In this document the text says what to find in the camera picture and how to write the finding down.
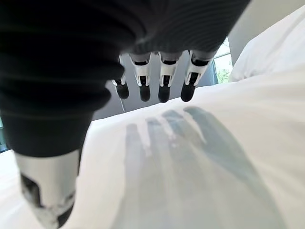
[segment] white fabric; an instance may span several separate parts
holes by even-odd
[[[63,229],[304,229],[305,20],[296,14],[298,24],[279,29],[298,37],[273,37],[272,71],[92,122]],[[12,152],[0,155],[0,182],[0,228],[41,229]]]

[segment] gray wall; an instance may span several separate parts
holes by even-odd
[[[126,100],[123,100],[125,110],[132,111],[142,107],[151,106],[159,103],[158,100],[158,90],[159,90],[159,75],[160,75],[160,58],[157,55],[151,55],[151,63],[150,63],[150,90],[151,90],[151,98],[148,102],[143,102],[140,99],[139,86],[136,83],[134,77],[134,67],[128,55],[122,56],[123,66],[125,67],[125,76],[126,81],[129,88],[129,97]],[[176,69],[176,74],[174,78],[174,82],[171,86],[171,96],[170,99],[180,97],[181,88],[185,79],[185,73],[187,64],[189,61],[188,52],[184,52],[179,59],[178,66]],[[200,80],[198,86],[206,86],[213,85],[213,77],[216,76],[216,72],[213,71],[213,66],[210,63],[209,68],[205,72],[204,76]],[[97,111],[93,120],[102,119],[106,117],[110,117],[113,115],[118,115],[124,113],[121,101],[115,91],[115,87],[112,82],[108,82],[106,87],[111,92],[111,100],[107,103],[107,105],[101,110]]]
[[[304,4],[305,0],[252,0],[229,34],[232,63],[252,38]]]

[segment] black sleeve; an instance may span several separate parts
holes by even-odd
[[[249,0],[4,0],[0,110],[9,147],[53,156],[82,147],[119,79],[120,53],[200,50],[211,59]]]

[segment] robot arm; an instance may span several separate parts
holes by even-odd
[[[61,227],[75,199],[81,151],[94,111],[113,80],[127,97],[130,53],[143,101],[150,53],[162,62],[166,102],[184,50],[192,50],[181,98],[189,101],[206,65],[249,0],[7,1],[0,3],[0,110],[22,192],[40,222]]]

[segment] window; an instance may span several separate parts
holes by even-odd
[[[228,38],[226,38],[224,43],[220,46],[214,56],[214,61],[218,82],[227,83],[233,68]]]

